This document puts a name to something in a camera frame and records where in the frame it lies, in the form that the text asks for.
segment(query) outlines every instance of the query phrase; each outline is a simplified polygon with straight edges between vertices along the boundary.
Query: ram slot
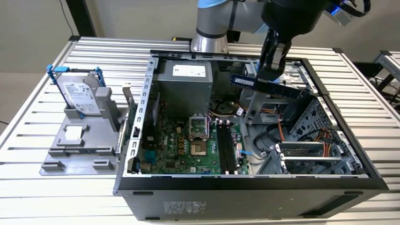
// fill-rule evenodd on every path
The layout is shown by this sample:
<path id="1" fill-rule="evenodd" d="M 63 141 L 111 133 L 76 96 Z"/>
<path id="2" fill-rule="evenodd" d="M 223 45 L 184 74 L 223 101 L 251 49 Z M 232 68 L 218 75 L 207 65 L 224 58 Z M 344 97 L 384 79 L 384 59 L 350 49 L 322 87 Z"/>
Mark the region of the ram slot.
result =
<path id="1" fill-rule="evenodd" d="M 231 130 L 226 124 L 218 125 L 218 140 L 220 152 L 220 170 L 222 173 L 231 173 L 236 170 L 235 166 L 235 153 L 231 141 Z"/>

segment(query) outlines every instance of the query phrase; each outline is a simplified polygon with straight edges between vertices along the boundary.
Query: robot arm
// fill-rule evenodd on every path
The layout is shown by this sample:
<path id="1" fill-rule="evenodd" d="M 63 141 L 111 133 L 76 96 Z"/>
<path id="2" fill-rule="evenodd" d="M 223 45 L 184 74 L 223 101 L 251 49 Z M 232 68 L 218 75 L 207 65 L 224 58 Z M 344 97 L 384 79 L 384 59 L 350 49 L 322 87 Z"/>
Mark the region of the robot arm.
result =
<path id="1" fill-rule="evenodd" d="M 260 82 L 274 81 L 283 74 L 292 39 L 314 30 L 323 12 L 346 26 L 354 16 L 362 17 L 371 10 L 371 0 L 364 0 L 364 12 L 351 5 L 356 6 L 355 0 L 199 0 L 191 50 L 227 53 L 227 30 L 268 30 L 256 78 Z"/>
<path id="2" fill-rule="evenodd" d="M 320 19 L 324 10 L 331 9 L 331 15 L 344 10 L 350 15 L 362 17 L 371 9 L 371 0 L 364 0 L 364 12 L 358 11 L 347 0 L 267 0 L 262 18 L 270 26 L 262 55 L 258 81 L 276 80 L 284 71 L 286 56 L 292 39 L 310 33 Z"/>

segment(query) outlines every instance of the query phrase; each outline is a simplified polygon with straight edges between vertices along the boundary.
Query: metal slotted table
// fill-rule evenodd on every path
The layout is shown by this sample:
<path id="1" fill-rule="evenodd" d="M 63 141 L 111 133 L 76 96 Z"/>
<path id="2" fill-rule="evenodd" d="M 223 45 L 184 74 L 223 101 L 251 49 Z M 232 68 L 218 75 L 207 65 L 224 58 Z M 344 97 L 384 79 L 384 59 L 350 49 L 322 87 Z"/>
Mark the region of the metal slotted table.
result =
<path id="1" fill-rule="evenodd" d="M 139 100 L 151 49 L 188 51 L 190 43 L 83 37 L 67 43 L 54 65 L 84 69 L 99 66 L 112 99 L 124 105 L 124 83 L 131 83 Z M 258 55 L 260 45 L 231 44 L 230 53 Z M 163 224 L 400 224 L 400 116 L 343 53 L 330 48 L 294 47 L 288 56 L 310 59 L 390 192 L 328 219 Z M 112 196 L 115 175 L 39 175 L 64 119 L 63 108 L 63 97 L 44 75 L 0 136 L 0 224 L 147 223 L 136 221 L 124 199 Z"/>
<path id="2" fill-rule="evenodd" d="M 375 63 L 382 64 L 390 72 L 390 76 L 386 80 L 390 79 L 388 81 L 391 82 L 395 78 L 400 81 L 400 52 L 382 51 Z"/>

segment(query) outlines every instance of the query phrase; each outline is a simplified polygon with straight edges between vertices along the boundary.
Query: white label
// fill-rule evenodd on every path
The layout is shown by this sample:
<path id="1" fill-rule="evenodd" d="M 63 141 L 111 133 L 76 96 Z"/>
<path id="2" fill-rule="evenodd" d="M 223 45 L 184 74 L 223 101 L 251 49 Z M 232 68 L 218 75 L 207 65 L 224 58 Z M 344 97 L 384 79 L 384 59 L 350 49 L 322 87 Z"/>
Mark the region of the white label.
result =
<path id="1" fill-rule="evenodd" d="M 67 126 L 66 140 L 79 140 L 82 138 L 82 126 Z"/>
<path id="2" fill-rule="evenodd" d="M 248 85 L 248 86 L 254 86 L 255 85 L 254 81 L 247 81 L 247 80 L 243 80 L 240 78 L 235 78 L 235 82 L 236 83 L 242 83 L 242 84 Z"/>
<path id="3" fill-rule="evenodd" d="M 91 87 L 86 83 L 64 83 L 67 95 L 78 111 L 86 115 L 99 115 L 96 99 Z"/>
<path id="4" fill-rule="evenodd" d="M 242 116 L 242 114 L 243 114 L 243 108 L 242 108 L 242 107 L 239 107 L 236 114 L 238 114 L 239 116 Z"/>
<path id="5" fill-rule="evenodd" d="M 172 76 L 206 77 L 206 66 L 175 65 Z"/>

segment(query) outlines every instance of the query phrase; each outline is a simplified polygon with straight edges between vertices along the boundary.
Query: power supply label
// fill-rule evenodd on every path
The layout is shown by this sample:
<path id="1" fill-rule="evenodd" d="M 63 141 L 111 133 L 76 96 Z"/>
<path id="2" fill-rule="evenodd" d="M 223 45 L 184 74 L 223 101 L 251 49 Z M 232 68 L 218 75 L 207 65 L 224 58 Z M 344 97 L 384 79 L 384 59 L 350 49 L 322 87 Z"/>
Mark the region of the power supply label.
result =
<path id="1" fill-rule="evenodd" d="M 175 65 L 172 76 L 206 77 L 206 66 Z"/>

